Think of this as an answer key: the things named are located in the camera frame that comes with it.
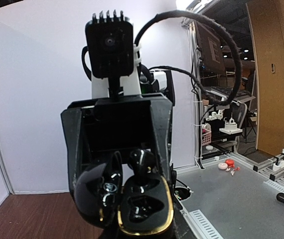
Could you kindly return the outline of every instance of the table surface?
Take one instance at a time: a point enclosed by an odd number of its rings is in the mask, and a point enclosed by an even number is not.
[[[234,176],[218,169],[220,161],[178,174],[194,191],[183,206],[190,213],[200,210],[224,239],[284,239],[278,191],[264,183],[268,178],[231,158],[241,168]]]

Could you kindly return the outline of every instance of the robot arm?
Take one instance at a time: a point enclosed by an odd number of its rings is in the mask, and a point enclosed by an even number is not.
[[[188,11],[164,12],[141,29],[134,43],[133,25],[123,12],[112,17],[109,12],[106,17],[103,12],[98,17],[94,14],[86,24],[92,73],[85,70],[92,81],[93,99],[71,103],[61,118],[70,194],[80,215],[103,228],[108,237],[115,238],[116,233],[108,232],[117,230],[118,238],[169,239],[181,228],[173,223],[176,172],[170,165],[175,100],[170,94],[143,95],[139,82],[142,35],[154,23],[175,17],[207,24],[227,42],[236,66],[235,87],[227,100],[218,101],[193,74],[173,67],[168,70],[190,76],[193,87],[198,85],[214,104],[230,104],[241,84],[239,51],[230,34],[213,20]],[[155,77],[162,82],[163,76]],[[122,164],[134,171],[124,185]]]

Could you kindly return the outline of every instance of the ceiling light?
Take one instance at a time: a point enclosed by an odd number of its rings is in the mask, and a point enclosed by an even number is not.
[[[218,0],[201,0],[198,4],[194,6],[192,11],[194,13],[200,13],[208,4],[217,3],[217,2]]]
[[[176,0],[176,7],[178,10],[186,10],[191,3],[192,0]]]

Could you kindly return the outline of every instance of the earbud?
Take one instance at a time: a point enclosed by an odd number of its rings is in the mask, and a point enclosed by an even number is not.
[[[155,164],[154,154],[142,149],[132,151],[128,159],[128,166],[134,171],[136,183],[140,186],[147,184],[146,174]]]

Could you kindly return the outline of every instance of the wooden floor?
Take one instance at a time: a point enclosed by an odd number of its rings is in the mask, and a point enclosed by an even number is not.
[[[96,239],[69,193],[10,195],[0,206],[0,239]]]

